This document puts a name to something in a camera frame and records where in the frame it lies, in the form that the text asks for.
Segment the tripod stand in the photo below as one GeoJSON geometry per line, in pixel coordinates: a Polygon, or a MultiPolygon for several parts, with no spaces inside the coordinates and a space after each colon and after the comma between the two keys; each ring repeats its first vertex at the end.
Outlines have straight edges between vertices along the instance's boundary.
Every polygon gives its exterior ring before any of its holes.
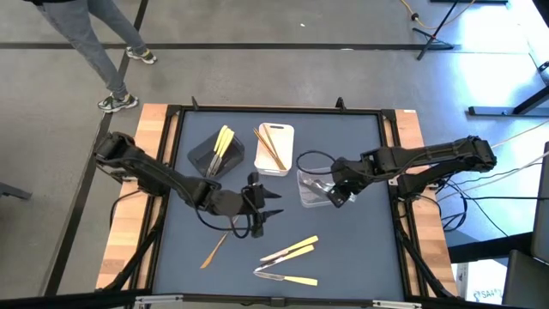
{"type": "MultiPolygon", "coordinates": [[[[425,44],[425,46],[423,47],[423,50],[421,50],[421,52],[419,53],[418,55],[418,61],[421,60],[423,58],[423,56],[425,55],[425,53],[429,50],[429,48],[431,47],[431,45],[434,43],[434,42],[438,42],[438,43],[442,43],[443,45],[446,45],[448,47],[448,49],[453,49],[454,46],[451,45],[450,43],[447,43],[447,42],[444,42],[440,39],[437,39],[437,34],[438,32],[440,31],[440,29],[442,29],[442,27],[444,26],[444,23],[448,20],[448,17],[450,16],[450,14],[452,14],[452,11],[455,9],[457,3],[459,3],[460,0],[455,0],[454,3],[452,4],[452,7],[449,8],[449,11],[448,13],[446,13],[446,16],[444,17],[444,19],[441,21],[440,25],[438,25],[437,29],[435,30],[435,33],[433,34],[430,34],[430,33],[427,33],[423,30],[420,30],[416,27],[412,28],[413,31],[417,32],[417,33],[421,33],[423,34],[425,37],[429,38],[429,40],[427,41],[427,43],[425,44]]],[[[415,21],[416,18],[419,18],[419,15],[417,13],[414,13],[412,14],[412,21],[415,21]]]]}

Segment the wooden chopsticks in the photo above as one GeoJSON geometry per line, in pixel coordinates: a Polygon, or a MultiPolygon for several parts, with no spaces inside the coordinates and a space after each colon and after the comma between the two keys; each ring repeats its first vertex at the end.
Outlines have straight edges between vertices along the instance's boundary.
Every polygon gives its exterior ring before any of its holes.
{"type": "Polygon", "coordinates": [[[278,156],[278,153],[276,152],[275,145],[273,144],[273,140],[271,139],[271,135],[268,133],[267,126],[265,124],[263,124],[262,126],[263,126],[263,130],[265,130],[265,134],[267,135],[269,143],[267,143],[267,141],[265,141],[265,139],[263,138],[261,133],[259,133],[259,131],[256,128],[254,128],[254,133],[256,134],[257,138],[259,139],[259,142],[261,142],[263,147],[265,149],[267,149],[268,154],[273,158],[274,162],[276,162],[276,166],[281,171],[286,171],[286,167],[284,167],[284,164],[282,163],[281,158],[278,156]]]}

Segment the jeans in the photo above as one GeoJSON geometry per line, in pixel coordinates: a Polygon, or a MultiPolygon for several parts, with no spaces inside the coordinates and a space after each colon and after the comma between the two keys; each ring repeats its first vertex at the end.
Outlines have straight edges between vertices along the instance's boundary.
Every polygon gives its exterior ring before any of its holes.
{"type": "Polygon", "coordinates": [[[115,98],[128,94],[124,79],[107,56],[97,39],[89,14],[102,20],[122,38],[133,52],[142,55],[147,51],[137,30],[124,17],[112,0],[75,0],[66,3],[44,3],[38,7],[50,24],[87,60],[99,74],[106,88],[115,98]]]}

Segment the white box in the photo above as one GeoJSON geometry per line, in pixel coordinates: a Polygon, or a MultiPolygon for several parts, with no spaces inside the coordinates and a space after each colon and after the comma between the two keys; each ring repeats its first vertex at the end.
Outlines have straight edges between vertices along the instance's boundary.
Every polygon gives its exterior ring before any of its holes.
{"type": "Polygon", "coordinates": [[[281,158],[282,164],[286,168],[282,171],[276,165],[273,157],[268,153],[267,149],[257,140],[256,160],[254,165],[257,171],[262,175],[284,177],[292,168],[293,161],[293,127],[289,124],[270,124],[263,123],[259,125],[259,133],[268,142],[267,134],[264,128],[268,128],[268,133],[276,147],[276,152],[281,158]]]}

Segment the gray floor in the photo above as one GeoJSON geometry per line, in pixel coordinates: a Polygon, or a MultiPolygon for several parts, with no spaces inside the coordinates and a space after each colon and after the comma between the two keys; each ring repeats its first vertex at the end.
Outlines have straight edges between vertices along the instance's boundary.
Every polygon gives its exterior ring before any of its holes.
{"type": "MultiPolygon", "coordinates": [[[[435,24],[448,4],[409,1],[425,23],[435,24]]],[[[133,20],[137,0],[117,0],[133,20]]],[[[94,21],[104,42],[120,42],[94,21]]],[[[420,43],[398,0],[186,0],[150,1],[144,39],[169,42],[420,43]]],[[[545,86],[516,15],[501,5],[474,5],[439,37],[458,51],[174,51],[158,50],[149,67],[130,63],[126,81],[143,102],[271,106],[348,106],[418,111],[426,143],[480,135],[498,142],[541,119],[470,118],[467,106],[513,106],[545,86]]],[[[31,4],[0,4],[0,42],[62,42],[31,4]]],[[[121,51],[109,51],[115,64],[121,51]]],[[[0,49],[0,179],[32,191],[29,202],[0,199],[0,298],[36,295],[50,262],[107,95],[100,79],[75,51],[0,49]]],[[[140,109],[116,114],[111,129],[134,133],[140,109]]],[[[549,125],[497,148],[501,172],[541,154],[549,125]]],[[[455,180],[477,174],[461,174],[455,180]]],[[[533,195],[539,168],[471,192],[533,195]]],[[[91,291],[108,235],[108,211],[119,186],[94,180],[61,293],[91,291]]],[[[443,212],[460,211],[459,199],[443,212]]],[[[485,202],[506,233],[532,228],[533,202],[485,202]]],[[[492,239],[501,233],[470,205],[465,225],[449,244],[492,239]]],[[[197,305],[196,308],[210,307],[197,305]]]]}

